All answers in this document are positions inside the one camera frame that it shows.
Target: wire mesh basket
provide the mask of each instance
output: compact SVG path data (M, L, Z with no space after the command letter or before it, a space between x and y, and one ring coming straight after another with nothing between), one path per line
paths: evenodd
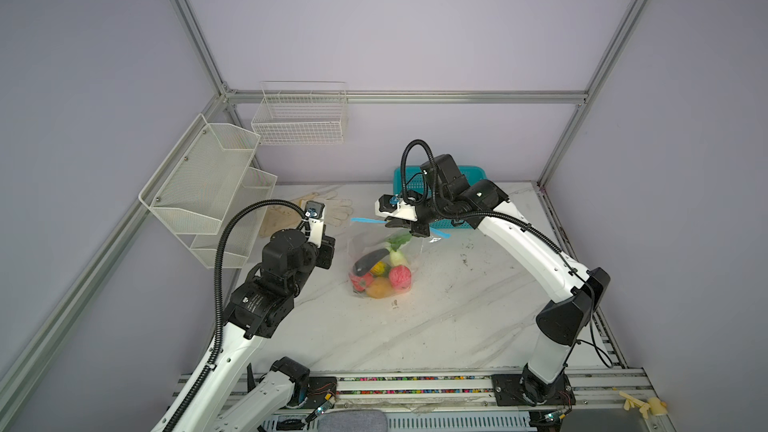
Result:
M264 98L251 126L268 146L344 142L344 82L262 82Z
M139 194L173 234L209 234L219 228L256 153L259 136L232 124L205 121L160 189Z
M249 167L243 177L243 182L235 193L230 210L224 217L223 224L229 223L232 217L245 207L271 198L276 182L277 176L258 168ZM245 265L251 249L254 248L256 236L259 234L261 222L264 220L267 209L268 207L256 209L244 216L234 226L224 248L224 268L240 268ZM188 245L195 257L208 268L214 267L216 248L219 246L219 239L223 230L222 227L216 235L195 235L192 243Z

